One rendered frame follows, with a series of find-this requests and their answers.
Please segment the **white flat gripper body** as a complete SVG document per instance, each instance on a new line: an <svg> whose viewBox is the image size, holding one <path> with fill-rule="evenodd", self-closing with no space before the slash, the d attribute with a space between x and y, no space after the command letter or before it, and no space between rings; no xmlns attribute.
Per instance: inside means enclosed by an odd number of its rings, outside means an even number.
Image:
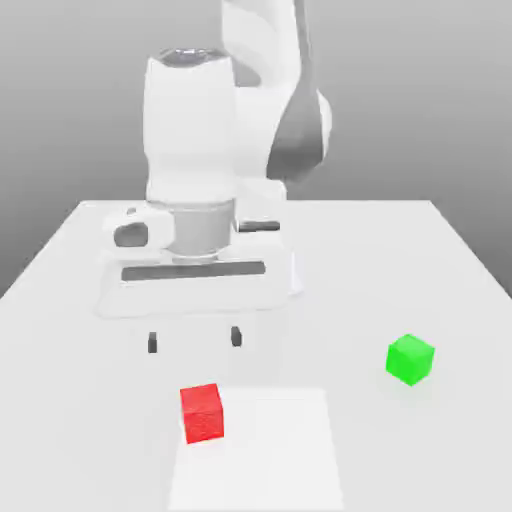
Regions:
<svg viewBox="0 0 512 512"><path fill-rule="evenodd" d="M265 311L302 291L295 254L279 238L240 238L207 264L133 248L105 256L96 312L128 319Z"/></svg>

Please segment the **small red cube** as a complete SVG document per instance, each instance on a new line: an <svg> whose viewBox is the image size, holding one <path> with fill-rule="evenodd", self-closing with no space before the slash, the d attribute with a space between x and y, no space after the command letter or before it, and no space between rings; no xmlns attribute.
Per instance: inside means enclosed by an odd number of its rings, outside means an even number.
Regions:
<svg viewBox="0 0 512 512"><path fill-rule="evenodd" d="M188 444L222 438L224 410L215 383L180 390L185 438Z"/></svg>

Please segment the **small green cube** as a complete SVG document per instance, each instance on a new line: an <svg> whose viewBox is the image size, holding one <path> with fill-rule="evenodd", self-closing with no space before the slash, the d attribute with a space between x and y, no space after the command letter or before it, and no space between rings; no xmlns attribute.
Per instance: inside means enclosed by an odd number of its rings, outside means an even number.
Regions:
<svg viewBox="0 0 512 512"><path fill-rule="evenodd" d="M429 375L435 348L406 334L388 346L386 371L403 383L414 386Z"/></svg>

